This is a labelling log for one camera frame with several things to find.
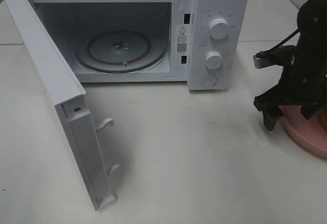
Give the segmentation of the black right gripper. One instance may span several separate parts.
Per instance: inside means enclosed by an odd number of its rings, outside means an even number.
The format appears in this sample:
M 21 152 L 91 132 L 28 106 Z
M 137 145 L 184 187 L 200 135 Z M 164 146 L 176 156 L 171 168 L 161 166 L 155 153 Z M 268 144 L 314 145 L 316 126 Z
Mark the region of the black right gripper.
M 300 106 L 310 119 L 326 104 L 326 44 L 299 43 L 291 63 L 282 68 L 278 83 L 253 102 L 268 131 L 283 117 L 280 106 Z

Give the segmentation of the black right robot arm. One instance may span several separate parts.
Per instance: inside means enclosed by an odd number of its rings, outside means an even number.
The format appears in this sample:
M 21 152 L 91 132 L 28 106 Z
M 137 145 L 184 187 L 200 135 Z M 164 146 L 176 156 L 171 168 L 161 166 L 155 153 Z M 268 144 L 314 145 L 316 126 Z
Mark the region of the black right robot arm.
M 297 15 L 297 30 L 276 46 L 253 56 L 257 69 L 283 67 L 278 83 L 254 98 L 264 126 L 274 129 L 282 106 L 300 106 L 310 119 L 326 106 L 326 0 L 308 0 Z

